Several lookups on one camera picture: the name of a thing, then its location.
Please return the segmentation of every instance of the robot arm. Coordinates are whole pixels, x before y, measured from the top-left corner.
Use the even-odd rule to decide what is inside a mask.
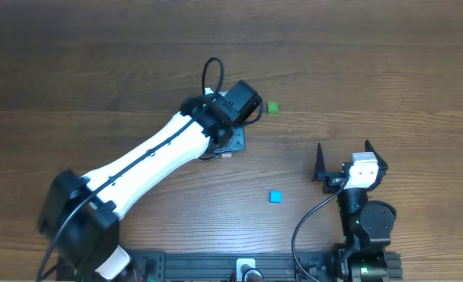
[[[59,174],[38,219],[39,232],[52,240],[49,252],[55,246],[83,275],[113,280],[128,272],[131,258],[118,244],[119,221],[149,189],[210,144],[225,146],[232,128],[261,102],[245,81],[225,96],[189,98],[160,132],[120,159],[81,178],[72,171]]]

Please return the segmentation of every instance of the wooden table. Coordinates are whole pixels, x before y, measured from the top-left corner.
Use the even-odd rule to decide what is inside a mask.
[[[0,279],[34,277],[53,177],[152,136],[200,95],[210,56],[225,88],[246,79],[280,114],[246,129],[245,152],[152,189],[121,222],[124,245],[289,251],[327,196],[310,181],[317,143],[335,170],[369,139],[389,163],[372,196],[398,210],[404,276],[463,280],[463,0],[0,0]],[[330,203],[298,249],[341,241]]]

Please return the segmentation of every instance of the wooden tabletop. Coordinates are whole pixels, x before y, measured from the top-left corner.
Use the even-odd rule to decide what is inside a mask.
[[[371,195],[398,211],[388,249],[404,276],[463,280],[463,0],[0,0],[0,279],[34,278],[53,177],[150,138],[200,95],[210,56],[225,89],[243,78],[280,113],[246,128],[245,152],[191,161],[139,200],[125,246],[289,251],[327,197],[311,182],[317,144],[336,170],[369,139],[389,163]],[[342,242],[336,207],[298,250]]]

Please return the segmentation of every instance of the white arm segment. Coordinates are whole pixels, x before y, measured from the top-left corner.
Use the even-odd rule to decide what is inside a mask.
[[[110,176],[115,175],[127,165],[130,165],[149,149],[165,141],[190,120],[191,117],[189,115],[182,116],[181,113],[174,115],[157,134],[138,145],[125,156],[83,175],[90,179],[87,187],[92,191],[97,189]],[[158,149],[154,156],[146,157],[144,161],[130,168],[123,176],[116,179],[114,183],[100,191],[97,197],[103,203],[113,201],[116,204],[114,213],[119,219],[123,219],[131,206],[149,191],[151,187],[155,186],[179,166],[200,157],[207,150],[210,137],[205,136],[202,132],[203,128],[201,125],[193,122],[169,144]]]

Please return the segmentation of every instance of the black metal base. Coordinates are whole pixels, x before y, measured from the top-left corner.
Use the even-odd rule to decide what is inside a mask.
[[[235,273],[237,259],[255,259],[255,267],[260,269],[267,281],[302,282],[300,271],[295,268],[290,253],[273,254],[166,254],[163,251],[127,250],[133,257],[138,270],[131,277],[131,282],[164,282],[164,281],[231,281]],[[335,281],[329,276],[327,264],[332,257],[328,253],[318,251],[300,251],[298,258],[301,264],[309,269],[309,273],[320,282]],[[76,277],[71,267],[63,262],[57,268],[56,280],[101,281],[99,277]],[[402,280],[400,255],[388,253],[390,280]]]

